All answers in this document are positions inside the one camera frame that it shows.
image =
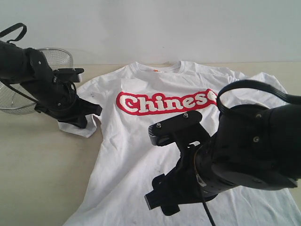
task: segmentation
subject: beige table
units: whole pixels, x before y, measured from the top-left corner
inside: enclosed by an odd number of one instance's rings
[[[301,95],[301,63],[210,65],[247,75],[264,71],[275,75],[289,93]],[[121,66],[82,67],[87,81]],[[99,129],[85,139],[61,132],[56,121],[43,114],[0,112],[0,225],[62,225],[83,200],[101,141]],[[300,208],[301,189],[292,194]]]

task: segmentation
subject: graphic print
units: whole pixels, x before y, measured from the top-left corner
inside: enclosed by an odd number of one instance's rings
[[[144,94],[120,92],[116,104],[122,111],[131,115],[187,112],[216,105],[216,94],[211,89],[183,97],[166,97],[163,93],[155,93],[149,97]]]

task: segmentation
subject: white wall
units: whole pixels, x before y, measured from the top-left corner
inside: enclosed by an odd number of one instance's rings
[[[19,46],[69,50],[77,64],[301,61],[300,0],[0,0]]]

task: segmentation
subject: metal strainer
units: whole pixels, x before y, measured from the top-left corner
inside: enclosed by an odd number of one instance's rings
[[[73,58],[69,52],[60,48],[41,48],[52,70],[72,68]],[[18,91],[32,97],[20,84],[12,85]],[[29,114],[34,112],[36,103],[12,91],[0,82],[0,111],[10,114]]]

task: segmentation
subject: white t-shirt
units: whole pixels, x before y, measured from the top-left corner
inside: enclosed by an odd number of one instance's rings
[[[152,180],[167,174],[179,159],[175,144],[153,146],[148,127],[189,110],[202,113],[201,125],[213,135],[218,128],[216,94],[227,84],[246,79],[242,73],[181,61],[167,68],[139,63],[96,77],[78,89],[78,95],[99,104],[103,112],[103,142],[79,209],[66,226],[195,226],[210,225],[201,203],[180,205],[165,216],[160,208],[148,210],[144,195]],[[251,79],[285,91],[274,76],[260,73]],[[276,97],[252,89],[231,91],[223,103],[283,105]],[[95,122],[87,116],[86,129],[60,123],[63,131],[89,137]],[[301,225],[301,214],[287,189],[262,191],[237,187],[207,203],[218,226]]]

